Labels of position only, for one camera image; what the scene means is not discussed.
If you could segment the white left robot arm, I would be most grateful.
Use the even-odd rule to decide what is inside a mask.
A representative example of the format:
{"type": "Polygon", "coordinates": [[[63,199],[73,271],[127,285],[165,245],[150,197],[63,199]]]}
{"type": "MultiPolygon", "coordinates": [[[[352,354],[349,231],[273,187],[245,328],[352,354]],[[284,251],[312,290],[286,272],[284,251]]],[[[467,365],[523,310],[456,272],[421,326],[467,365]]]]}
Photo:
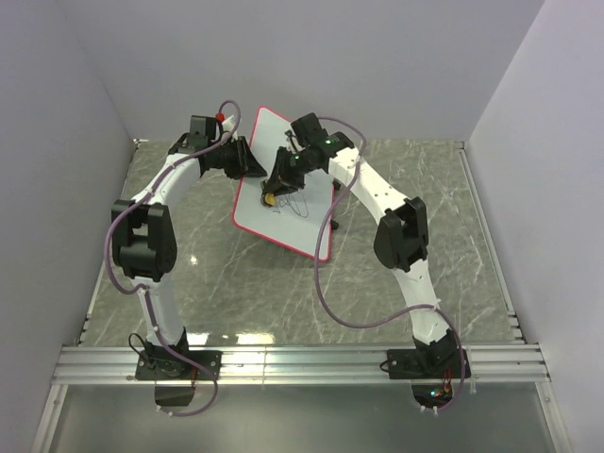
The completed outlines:
{"type": "Polygon", "coordinates": [[[119,267],[132,284],[143,309],[146,333],[140,338],[138,378],[195,378],[187,332],[174,300],[171,273],[177,243],[171,211],[209,170],[231,179],[265,176],[245,137],[240,119],[194,115],[190,128],[169,149],[159,172],[134,197],[111,209],[105,264],[119,267]]]}

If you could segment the yellow bone-shaped eraser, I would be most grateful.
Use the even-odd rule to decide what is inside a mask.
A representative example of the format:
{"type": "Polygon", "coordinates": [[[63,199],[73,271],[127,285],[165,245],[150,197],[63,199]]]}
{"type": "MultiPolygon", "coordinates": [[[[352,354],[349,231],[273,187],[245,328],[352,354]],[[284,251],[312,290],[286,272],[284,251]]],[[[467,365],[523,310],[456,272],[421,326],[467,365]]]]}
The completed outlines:
{"type": "Polygon", "coordinates": [[[263,194],[260,201],[265,207],[274,207],[277,204],[276,198],[272,193],[263,194]]]}

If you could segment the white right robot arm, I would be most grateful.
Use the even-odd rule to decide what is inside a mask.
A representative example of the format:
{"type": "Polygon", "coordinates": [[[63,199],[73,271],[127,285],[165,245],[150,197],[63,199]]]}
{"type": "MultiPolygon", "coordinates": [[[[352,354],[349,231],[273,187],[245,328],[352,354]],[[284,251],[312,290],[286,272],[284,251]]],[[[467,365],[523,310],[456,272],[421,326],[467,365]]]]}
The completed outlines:
{"type": "Polygon", "coordinates": [[[269,178],[261,185],[260,201],[273,207],[277,198],[301,190],[306,175],[321,170],[341,185],[341,195],[353,194],[377,223],[374,252],[401,290],[411,317],[417,371],[407,373],[401,361],[389,360],[388,371],[403,378],[452,378],[465,369],[458,332],[440,308],[428,269],[428,214],[424,201],[393,188],[364,158],[367,145],[343,133],[328,133],[314,113],[291,123],[296,144],[280,147],[269,178]]]}

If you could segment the red framed whiteboard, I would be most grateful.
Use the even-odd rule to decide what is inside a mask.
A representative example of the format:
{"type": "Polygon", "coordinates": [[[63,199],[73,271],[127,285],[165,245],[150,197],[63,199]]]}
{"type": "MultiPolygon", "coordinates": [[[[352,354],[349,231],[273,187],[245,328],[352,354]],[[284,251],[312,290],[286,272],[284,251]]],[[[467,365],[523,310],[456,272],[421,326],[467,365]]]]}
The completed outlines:
{"type": "MultiPolygon", "coordinates": [[[[271,172],[279,147],[290,147],[290,121],[274,110],[258,108],[249,146],[257,162],[271,172]]],[[[305,187],[281,195],[273,207],[260,202],[260,177],[246,176],[239,182],[232,220],[236,227],[269,242],[312,258],[319,227],[336,195],[333,179],[322,170],[305,177],[305,187]]]]}

